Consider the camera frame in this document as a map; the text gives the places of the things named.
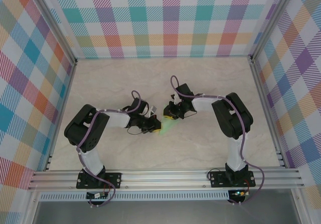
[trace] ventilation slot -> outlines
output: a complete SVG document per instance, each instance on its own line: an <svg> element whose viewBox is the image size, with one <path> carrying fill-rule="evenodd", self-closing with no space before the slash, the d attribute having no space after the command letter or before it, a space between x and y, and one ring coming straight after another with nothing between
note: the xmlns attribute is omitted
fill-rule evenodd
<svg viewBox="0 0 321 224"><path fill-rule="evenodd" d="M227 200L227 190L207 191L117 191L113 201ZM42 192L40 201L88 201L86 192Z"/></svg>

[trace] marble surface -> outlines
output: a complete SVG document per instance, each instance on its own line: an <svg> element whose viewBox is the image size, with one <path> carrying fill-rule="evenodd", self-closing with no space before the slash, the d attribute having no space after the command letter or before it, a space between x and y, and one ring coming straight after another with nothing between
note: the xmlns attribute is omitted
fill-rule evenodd
<svg viewBox="0 0 321 224"><path fill-rule="evenodd" d="M278 166L254 80L245 57L148 58L80 60L59 131L50 170L77 170L82 166L75 147L63 132L80 108L119 109L132 103L135 89L158 119L171 100L170 77L187 83L196 93L227 95L236 92L254 118L248 135L246 159L258 166ZM105 129L99 156L106 169L160 169L223 167L227 161L227 138L213 113L199 112L178 120L165 133L129 135L126 129Z"/></svg>

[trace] colorful plaid backdrop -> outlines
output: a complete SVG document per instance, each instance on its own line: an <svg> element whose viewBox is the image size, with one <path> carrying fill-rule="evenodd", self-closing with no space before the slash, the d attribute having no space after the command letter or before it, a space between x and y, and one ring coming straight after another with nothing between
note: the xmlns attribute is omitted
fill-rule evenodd
<svg viewBox="0 0 321 224"><path fill-rule="evenodd" d="M273 0L46 2L76 55L85 58L248 55L273 4Z"/></svg>
<svg viewBox="0 0 321 224"><path fill-rule="evenodd" d="M0 223L17 223L56 127L71 63L33 0L0 0Z"/></svg>
<svg viewBox="0 0 321 224"><path fill-rule="evenodd" d="M291 0L258 61L290 166L321 217L321 0Z"/></svg>
<svg viewBox="0 0 321 224"><path fill-rule="evenodd" d="M280 1L280 0L274 0L274 1L273 1L273 4L272 4L272 6L271 6L271 8L270 8L270 10L269 10L269 12L268 12L268 14L266 15L266 17L265 17L265 19L264 19L264 22L263 22L263 24L262 24L262 26L261 26L261 28L260 28L260 31L259 31L259 33L257 34L257 36L256 36L256 38L255 38L254 44L253 44L253 46L252 46L252 48L251 48L251 51L249 52L249 55L253 55L253 52L254 52L257 44L259 43L259 41L260 41L260 39L261 39L261 37L262 37L262 34L264 33L267 25L269 24L269 22L270 22L270 20L271 20L271 17L273 16L273 14L274 14L274 12L275 12L275 10L276 10L276 6L277 6L277 4L279 3L279 1Z"/></svg>

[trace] cable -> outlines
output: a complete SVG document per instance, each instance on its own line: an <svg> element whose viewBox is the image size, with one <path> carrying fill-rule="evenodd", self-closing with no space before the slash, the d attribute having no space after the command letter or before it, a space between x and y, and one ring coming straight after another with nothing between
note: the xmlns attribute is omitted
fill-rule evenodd
<svg viewBox="0 0 321 224"><path fill-rule="evenodd" d="M211 169L211 170L209 170L209 172L207 172L207 178L208 178L208 180L211 180L211 178L210 178L210 173L211 173L211 171L212 170L218 170L218 171L221 171L221 170L219 170L218 168L213 168L213 169Z"/></svg>
<svg viewBox="0 0 321 224"><path fill-rule="evenodd" d="M108 180L109 181L109 180ZM109 186L109 190L108 190L108 192L107 192L107 195L110 193L110 186Z"/></svg>
<svg viewBox="0 0 321 224"><path fill-rule="evenodd" d="M240 113L237 111L236 107L234 106L234 104L229 100L227 99L226 97L224 96L215 96L215 95L194 95L194 96L190 96L190 95L185 95L185 94L182 94L180 93L175 87L174 87L174 84L173 84L173 78L175 78L176 82L177 82L177 85L179 86L179 80L177 79L177 77L175 75L171 76L171 85L172 85L172 88L174 89L174 91L182 96L182 97L190 97L190 98L198 98L198 97L208 97L208 98L218 98L218 99L223 99L225 100L231 107L232 109L235 111L235 114L237 115L238 119L240 120L240 123L241 123L241 126L242 126L242 132L243 132L243 139L242 139L242 144L241 144L241 150L240 150L240 156L241 156L241 159L249 166L253 167L253 168L256 168L258 169L259 171L261 171L262 173L262 182L259 186L259 188L257 189L257 191L247 200L245 200L243 203L245 202L249 202L250 200L252 200L256 195L257 193L262 189L263 187L263 184L264 184L264 180L265 180L265 175L264 175L264 171L262 170L262 168L256 166L256 165L252 165L250 164L249 162L247 162L245 159L244 159L244 156L243 156L243 148L244 148L244 143L245 143L245 135L246 135L246 131L245 131L245 126L244 126L244 122L242 120L242 117L240 115Z"/></svg>
<svg viewBox="0 0 321 224"><path fill-rule="evenodd" d="M186 117L184 117L184 118L186 119L186 118L188 118L188 117L190 117L190 116L193 116L193 115L195 115L195 114L188 115L188 116L186 116Z"/></svg>
<svg viewBox="0 0 321 224"><path fill-rule="evenodd" d="M138 98L139 98L138 105L137 105L134 109L132 109L132 110L130 110L130 111L121 111L121 110L114 110L114 109L101 109L101 110L97 111L97 112L95 113L95 115L93 116L92 120L91 120L91 123L90 123L90 125L89 125L89 127L88 127L88 130L87 130L84 138L80 141L80 143L79 143L79 144L77 145L77 147L76 147L76 151L78 152L79 161L80 161L80 163L83 165L84 170L85 170L89 175L91 175L92 177L96 178L96 179L99 180L99 181L102 181L102 182L106 183L107 185L109 185L110 187L112 187L113 190L114 190L112 196L111 196L108 200L104 201L101 205L95 205L95 207L101 207L101 206L104 206L104 205L108 204L108 203L115 197L116 188L115 188L115 186L114 186L111 182L109 182L109 181L107 181L107 180L104 180L104 179L96 176L94 173L92 173L92 172L86 167L86 165L85 165L85 163L84 163L84 160L83 160L83 158L82 158L82 156L81 156L81 149L80 149L80 147L81 147L81 146L84 144L84 142L86 141L88 135L90 134L90 131L91 131L91 129L92 129L92 126L93 126L93 124L94 124L97 116L98 116L100 113L103 113L103 112L116 112L116 113L129 114L129 113L131 113L131 112L136 111L136 110L139 108L140 103L141 103L141 97L140 97L139 92L137 92L136 90L133 90L133 91L131 92L131 96L132 96L134 99L135 99L134 94L133 94L134 92L137 93ZM89 203L90 203L91 207L94 206L93 203L91 202L91 199L89 200Z"/></svg>
<svg viewBox="0 0 321 224"><path fill-rule="evenodd" d="M130 126L130 127L127 129L127 133L129 133L130 135L140 135L141 133L143 133L143 131L140 132L140 133L138 133L138 134L132 134L132 133L130 133L130 132L129 132L129 129L130 129L131 127L132 127L132 126Z"/></svg>
<svg viewBox="0 0 321 224"><path fill-rule="evenodd" d="M250 183L249 183L249 181L248 181L247 179L244 179L244 181L245 181L246 184L247 184L247 190L246 190L246 192L250 192Z"/></svg>

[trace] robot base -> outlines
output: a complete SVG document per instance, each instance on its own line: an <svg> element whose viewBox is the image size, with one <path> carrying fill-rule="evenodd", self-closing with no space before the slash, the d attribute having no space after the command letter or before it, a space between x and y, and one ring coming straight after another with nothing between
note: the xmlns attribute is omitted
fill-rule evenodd
<svg viewBox="0 0 321 224"><path fill-rule="evenodd" d="M97 175L99 178L104 179L112 183L116 189L120 188L121 173L106 173L105 167ZM78 174L78 180L76 184L77 189L108 189L109 186L97 180L89 175L85 170L81 170Z"/></svg>
<svg viewBox="0 0 321 224"><path fill-rule="evenodd" d="M211 171L209 173L211 187L254 187L255 179L252 171L246 165L240 171L232 171L226 164L226 171Z"/></svg>

